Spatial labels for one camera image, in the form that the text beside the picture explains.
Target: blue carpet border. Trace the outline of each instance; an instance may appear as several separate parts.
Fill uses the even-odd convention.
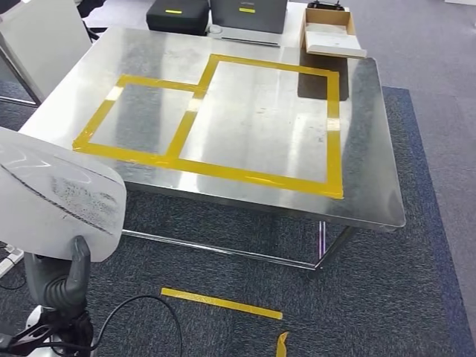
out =
[[[464,307],[459,284],[453,264],[447,234],[444,231],[433,182],[430,176],[425,150],[423,149],[420,131],[411,94],[408,89],[382,87],[384,95],[396,96],[401,100],[401,117],[404,127],[415,158],[413,160],[419,193],[422,197],[422,211],[428,225],[430,242],[433,248],[436,270],[440,277],[441,299],[445,309],[449,332],[453,348],[456,356],[474,357],[476,348],[471,334],[469,323]]]

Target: black cable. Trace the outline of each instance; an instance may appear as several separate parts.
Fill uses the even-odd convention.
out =
[[[4,259],[7,259],[9,260],[10,262],[11,262],[14,266],[12,269],[15,269],[17,267],[17,264],[15,264],[13,260],[10,259],[9,257],[5,257]],[[5,289],[5,290],[18,290],[18,289],[21,289],[23,287],[25,286],[25,284],[26,284],[26,279],[25,278],[24,275],[22,275],[22,278],[23,279],[23,282],[19,286],[15,286],[14,288],[10,287],[10,286],[3,286],[2,284],[0,284],[0,288]]]
[[[104,335],[104,332],[106,331],[106,328],[107,327],[107,325],[109,323],[109,321],[111,321],[111,319],[115,315],[116,312],[121,310],[121,308],[123,308],[124,306],[127,305],[127,303],[134,301],[134,300],[138,300],[138,299],[143,299],[143,298],[150,298],[150,299],[154,299],[154,300],[157,300],[158,302],[161,302],[164,305],[165,305],[170,314],[172,314],[172,317],[174,318],[174,321],[175,322],[175,325],[177,326],[177,332],[179,335],[179,341],[180,341],[180,345],[179,345],[179,356],[182,357],[182,353],[183,351],[183,342],[182,341],[182,330],[180,328],[180,323],[179,322],[179,318],[177,317],[177,314],[175,313],[175,311],[174,311],[174,309],[169,305],[167,302],[161,299],[158,296],[155,296],[155,295],[137,295],[134,297],[131,297],[130,299],[125,300],[124,302],[121,303],[120,305],[115,307],[114,310],[112,310],[112,313],[110,313],[106,319],[106,321],[103,324],[103,327],[101,328],[101,330],[100,331],[99,336],[97,337],[97,341],[94,344],[91,347],[86,347],[86,346],[80,346],[78,344],[69,344],[67,342],[45,342],[44,344],[40,344],[38,345],[37,348],[41,348],[41,347],[63,347],[63,348],[69,348],[72,350],[77,350],[77,351],[94,351],[96,350],[97,348],[98,348],[103,338],[103,336]]]

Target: metal table frame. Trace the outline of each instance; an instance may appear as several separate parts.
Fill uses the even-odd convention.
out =
[[[250,251],[240,251],[238,249],[217,247],[215,245],[206,245],[195,242],[189,242],[186,240],[170,238],[158,236],[155,234],[141,233],[137,231],[130,231],[127,229],[122,230],[122,233],[126,236],[137,237],[142,239],[154,240],[156,242],[168,243],[174,245],[180,245],[181,247],[197,248],[203,249],[205,251],[213,251],[215,253],[228,254],[228,255],[237,255],[240,257],[246,257],[254,260],[259,260],[267,263],[278,264],[281,266],[290,266],[293,268],[300,268],[310,271],[309,277],[314,277],[318,270],[324,267],[325,264],[328,264],[338,249],[341,248],[343,243],[347,242],[350,237],[353,236],[358,228],[347,226],[345,227],[337,238],[326,247],[326,223],[323,221],[319,222],[319,233],[317,239],[317,256],[318,261],[316,263],[307,263],[301,262],[298,260],[290,260],[281,257],[274,257],[271,255],[253,253]]]
[[[2,95],[0,95],[0,102],[17,104],[19,106],[29,106],[31,108],[38,108],[41,104],[41,101],[36,94],[35,94],[35,92],[33,92],[33,90],[30,88],[28,83],[26,83],[26,81],[23,79],[23,77],[21,76],[20,71],[18,71],[17,67],[15,67],[15,65],[11,60],[10,60],[8,55],[7,55],[2,47],[0,47],[0,58],[3,60],[7,65],[7,67],[8,67],[8,69],[10,69],[15,76],[15,78],[17,78],[17,80],[18,80],[19,83],[22,87],[23,87],[23,89],[25,89],[26,93],[28,93],[28,95],[29,95],[30,98],[33,100],[23,100],[18,98],[4,97]]]

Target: yellow label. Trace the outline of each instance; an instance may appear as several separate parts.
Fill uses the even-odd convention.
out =
[[[240,7],[240,11],[241,11],[242,13],[255,13],[256,10],[254,9],[248,9],[247,7]]]

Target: white device cover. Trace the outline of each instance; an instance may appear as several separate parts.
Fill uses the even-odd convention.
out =
[[[81,235],[100,262],[117,248],[125,207],[126,188],[110,167],[0,128],[0,241],[70,260]]]

